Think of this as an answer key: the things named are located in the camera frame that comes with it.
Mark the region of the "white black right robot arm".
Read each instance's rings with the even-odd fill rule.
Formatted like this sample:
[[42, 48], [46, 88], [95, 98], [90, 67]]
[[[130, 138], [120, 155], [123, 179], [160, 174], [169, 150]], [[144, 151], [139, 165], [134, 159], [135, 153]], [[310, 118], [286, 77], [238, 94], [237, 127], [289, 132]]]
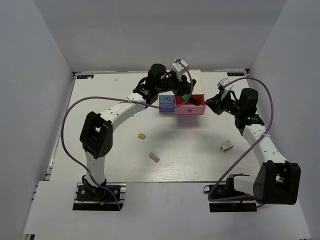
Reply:
[[252, 196], [259, 204], [294, 205], [298, 199], [300, 166], [289, 162], [267, 135], [265, 123], [257, 114], [258, 92], [244, 88], [239, 99], [233, 100], [234, 95], [233, 91], [220, 91], [205, 104], [217, 115], [226, 112], [234, 116], [235, 126], [250, 144], [260, 169], [256, 176], [224, 174], [225, 188], [213, 186], [210, 199], [236, 200], [244, 195]]

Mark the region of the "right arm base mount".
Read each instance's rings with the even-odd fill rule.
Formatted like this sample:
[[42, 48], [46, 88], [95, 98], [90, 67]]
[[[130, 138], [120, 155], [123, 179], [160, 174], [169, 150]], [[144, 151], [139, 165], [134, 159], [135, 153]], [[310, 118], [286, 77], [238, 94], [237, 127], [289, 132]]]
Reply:
[[210, 196], [211, 213], [244, 213], [256, 212], [257, 205], [253, 196], [234, 189], [235, 177], [248, 177], [246, 174], [231, 174], [226, 181], [220, 182]]

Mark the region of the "yellow eraser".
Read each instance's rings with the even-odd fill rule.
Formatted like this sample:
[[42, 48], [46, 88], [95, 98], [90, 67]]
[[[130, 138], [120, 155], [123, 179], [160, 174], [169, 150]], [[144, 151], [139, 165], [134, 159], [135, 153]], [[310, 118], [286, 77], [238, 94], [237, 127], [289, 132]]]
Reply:
[[138, 135], [138, 138], [144, 140], [144, 139], [146, 138], [146, 135], [140, 133], [140, 134]]

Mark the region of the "pink drawer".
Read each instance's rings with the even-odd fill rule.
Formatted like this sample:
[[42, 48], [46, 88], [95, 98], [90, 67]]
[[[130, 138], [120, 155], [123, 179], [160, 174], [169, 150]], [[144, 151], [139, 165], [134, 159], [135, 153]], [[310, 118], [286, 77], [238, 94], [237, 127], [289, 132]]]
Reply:
[[182, 106], [174, 109], [175, 115], [203, 115], [206, 109], [205, 105], [205, 95], [203, 94], [193, 94], [191, 97], [200, 102], [199, 106], [195, 106], [189, 101]]

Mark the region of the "black marker pen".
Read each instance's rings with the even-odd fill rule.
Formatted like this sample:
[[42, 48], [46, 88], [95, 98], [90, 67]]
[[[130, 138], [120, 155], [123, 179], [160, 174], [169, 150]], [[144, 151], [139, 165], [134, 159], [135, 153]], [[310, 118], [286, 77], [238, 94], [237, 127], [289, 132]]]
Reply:
[[198, 100], [196, 100], [195, 98], [193, 98], [193, 97], [190, 97], [189, 102], [192, 103], [195, 106], [200, 106], [201, 105], [201, 103]]

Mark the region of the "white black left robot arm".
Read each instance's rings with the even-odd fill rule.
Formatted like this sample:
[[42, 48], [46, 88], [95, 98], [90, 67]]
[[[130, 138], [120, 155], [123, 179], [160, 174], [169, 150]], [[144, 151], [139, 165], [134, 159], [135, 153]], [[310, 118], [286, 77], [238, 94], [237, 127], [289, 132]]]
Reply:
[[101, 113], [87, 114], [80, 134], [86, 156], [88, 172], [82, 182], [88, 193], [99, 200], [106, 193], [105, 157], [113, 146], [113, 132], [122, 123], [150, 107], [160, 93], [173, 92], [175, 96], [191, 95], [196, 80], [192, 79], [189, 66], [176, 59], [170, 71], [163, 64], [155, 63], [147, 76], [142, 78], [125, 99]]

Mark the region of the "black green highlighter marker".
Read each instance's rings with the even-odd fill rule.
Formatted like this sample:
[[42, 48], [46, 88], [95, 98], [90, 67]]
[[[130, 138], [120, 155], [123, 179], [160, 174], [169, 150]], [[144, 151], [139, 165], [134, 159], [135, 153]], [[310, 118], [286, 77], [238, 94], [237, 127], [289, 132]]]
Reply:
[[184, 95], [182, 96], [182, 98], [183, 98], [184, 100], [187, 100], [187, 99], [189, 98], [189, 95], [188, 95], [188, 94], [184, 94]]

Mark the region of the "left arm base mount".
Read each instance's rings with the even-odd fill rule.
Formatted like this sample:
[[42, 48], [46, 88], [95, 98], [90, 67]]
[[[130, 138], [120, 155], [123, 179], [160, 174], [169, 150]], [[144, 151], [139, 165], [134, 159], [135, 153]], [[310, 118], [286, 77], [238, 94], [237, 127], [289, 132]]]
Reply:
[[126, 196], [125, 183], [109, 183], [106, 185], [115, 195], [120, 208], [114, 197], [105, 189], [94, 194], [83, 183], [78, 183], [73, 201], [73, 211], [99, 211], [118, 212], [123, 207]]

